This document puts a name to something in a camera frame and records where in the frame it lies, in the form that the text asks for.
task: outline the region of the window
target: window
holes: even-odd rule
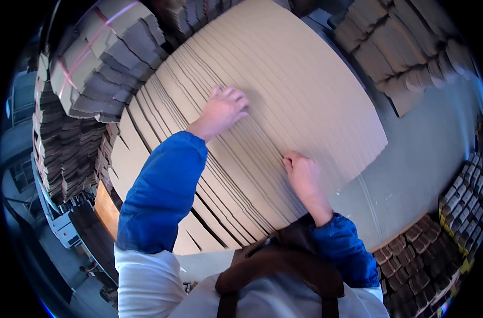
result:
[[[33,170],[31,168],[31,159],[22,162],[22,164],[16,164],[10,168],[10,174],[16,184],[19,192],[23,192],[30,185],[35,183],[33,178]]]

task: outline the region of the left hand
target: left hand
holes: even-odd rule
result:
[[[247,116],[244,111],[247,105],[249,100],[242,91],[234,87],[215,86],[201,116],[186,131],[208,142]]]

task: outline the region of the concrete floor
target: concrete floor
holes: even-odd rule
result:
[[[437,211],[440,193],[475,144],[481,114],[479,80],[459,77],[442,89],[428,88],[405,116],[358,69],[388,139],[388,145],[360,176],[328,199],[354,222],[369,250],[426,211]],[[232,251],[178,257],[183,281],[201,281],[229,267]]]

